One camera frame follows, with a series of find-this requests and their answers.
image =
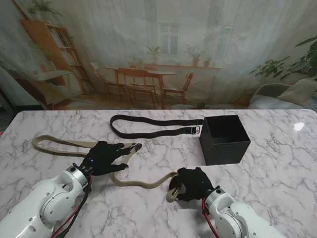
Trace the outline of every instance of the tan fabric strap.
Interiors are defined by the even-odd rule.
[[[33,146],[37,150],[42,151],[44,153],[49,153],[49,154],[53,154],[53,155],[63,155],[63,156],[75,156],[75,157],[85,157],[87,155],[87,153],[59,151],[59,150],[48,149],[48,148],[44,148],[44,147],[39,146],[38,144],[44,140],[53,141],[53,142],[56,142],[58,144],[70,145],[70,146],[76,146],[76,147],[84,147],[84,148],[93,148],[97,144],[97,142],[87,142],[87,141],[78,141],[78,140],[60,140],[60,139],[55,138],[55,137],[50,136],[50,135],[41,135],[41,136],[35,137],[32,141]],[[132,143],[125,143],[123,149],[126,147],[130,147],[131,145],[132,145]],[[134,149],[131,150],[131,153],[124,157],[123,163],[128,164],[131,156],[134,155],[134,153],[136,153],[136,151]],[[113,182],[116,186],[120,186],[120,187],[139,186],[139,187],[143,187],[143,188],[147,188],[147,189],[156,188],[156,187],[160,186],[162,183],[164,183],[166,180],[168,180],[169,178],[172,178],[172,177],[178,175],[177,172],[170,172],[154,183],[146,183],[146,182],[139,181],[139,180],[130,180],[130,181],[118,180],[118,178],[117,178],[118,173],[119,172],[115,172],[113,174],[113,178],[112,178]],[[179,191],[176,191],[175,189],[169,191],[167,196],[166,196],[167,200],[169,202],[173,202],[176,199],[178,192]]]

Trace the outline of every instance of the black box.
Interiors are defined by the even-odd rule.
[[[199,141],[206,165],[238,164],[251,143],[237,115],[205,118]]]

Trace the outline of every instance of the black glove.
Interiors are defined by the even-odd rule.
[[[92,167],[94,170],[92,173],[93,176],[100,176],[123,170],[128,168],[127,164],[112,165],[112,162],[122,155],[130,154],[130,151],[134,147],[137,151],[137,147],[140,149],[141,146],[141,144],[135,144],[135,146],[133,145],[122,149],[124,147],[124,144],[122,143],[108,144],[106,141],[98,141],[98,143],[90,149],[80,167]]]
[[[177,172],[179,176],[172,178],[169,184],[169,190],[180,187],[180,185],[183,184],[186,188],[186,192],[177,195],[179,200],[186,202],[193,199],[199,200],[206,195],[209,189],[213,189],[209,178],[201,168],[196,167],[194,170],[180,168]]]

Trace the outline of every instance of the white marble surface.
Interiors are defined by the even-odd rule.
[[[251,139],[238,165],[204,166],[199,136],[137,139],[142,149],[122,179],[155,181],[180,167],[201,166],[213,185],[244,200],[288,238],[317,237],[317,115],[307,110],[157,110],[37,111],[19,113],[0,138],[0,219],[27,196],[31,186],[53,178],[81,158],[53,156],[35,150],[34,136],[131,142],[115,136],[109,120],[115,114],[154,119],[195,119],[238,114]],[[121,130],[159,127],[118,121]],[[74,148],[54,143],[59,150]],[[197,201],[166,201],[168,182],[158,188],[116,187],[109,175],[96,178],[93,192],[67,237],[76,238],[210,238]]]

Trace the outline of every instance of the metal buckle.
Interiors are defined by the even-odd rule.
[[[191,128],[190,128],[190,133],[191,133],[192,135],[197,135],[197,134],[199,134],[199,133],[200,133],[200,127],[199,127],[199,126],[191,127]]]

